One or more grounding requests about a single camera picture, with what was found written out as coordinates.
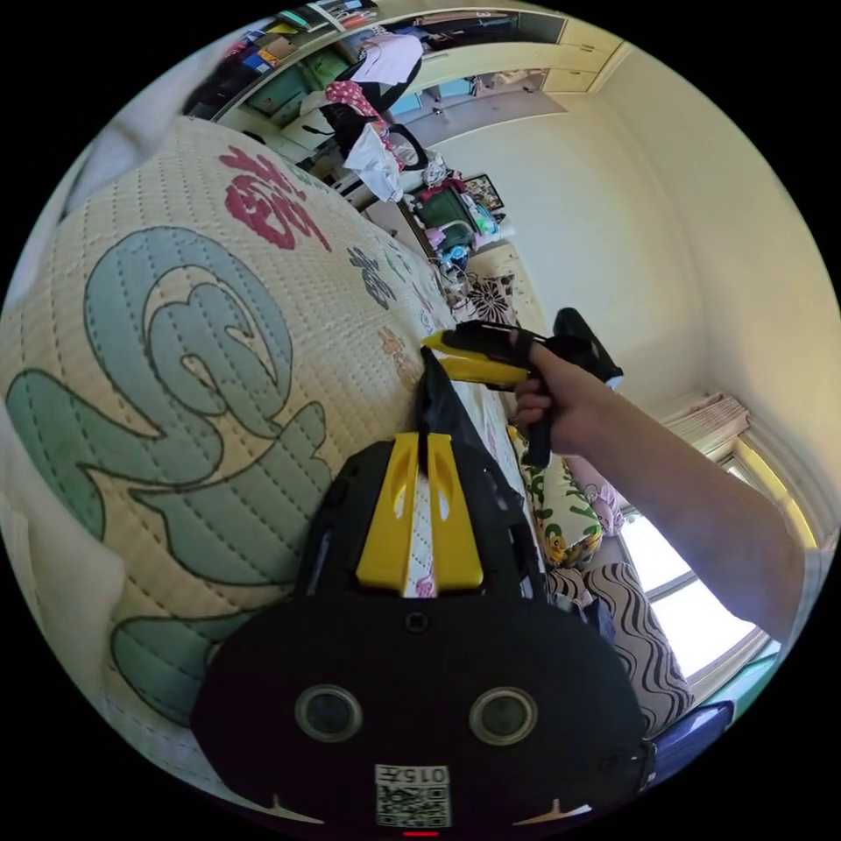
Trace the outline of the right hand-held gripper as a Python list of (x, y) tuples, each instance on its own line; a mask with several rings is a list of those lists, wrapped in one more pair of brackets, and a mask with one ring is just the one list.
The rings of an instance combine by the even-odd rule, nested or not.
[(431, 350), (453, 350), (453, 357), (438, 357), (447, 376), (456, 382), (483, 385), (491, 390), (514, 390), (530, 379), (529, 344), (543, 344), (556, 356), (570, 362), (610, 388), (617, 387), (623, 370), (613, 361), (587, 321), (572, 307), (558, 311), (550, 336), (524, 328), (511, 329), (495, 322), (470, 321), (455, 329), (436, 332), (421, 340)]

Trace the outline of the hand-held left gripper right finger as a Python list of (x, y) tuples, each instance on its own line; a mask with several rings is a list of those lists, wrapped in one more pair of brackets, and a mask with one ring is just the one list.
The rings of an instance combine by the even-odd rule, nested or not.
[(433, 575), (437, 590), (477, 590), (484, 572), (451, 438), (428, 436)]

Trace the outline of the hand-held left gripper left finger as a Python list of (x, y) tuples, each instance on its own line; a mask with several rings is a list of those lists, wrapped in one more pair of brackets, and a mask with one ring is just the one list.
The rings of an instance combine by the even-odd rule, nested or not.
[(418, 472), (419, 434), (396, 435), (357, 565), (357, 580), (366, 589), (406, 588)]

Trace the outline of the person's right hand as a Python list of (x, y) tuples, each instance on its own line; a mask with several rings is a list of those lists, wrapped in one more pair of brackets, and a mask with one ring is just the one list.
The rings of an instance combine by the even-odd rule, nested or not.
[(586, 455), (618, 395), (534, 340), (529, 344), (529, 362), (530, 378), (514, 389), (515, 425), (525, 433), (547, 421), (555, 453)]

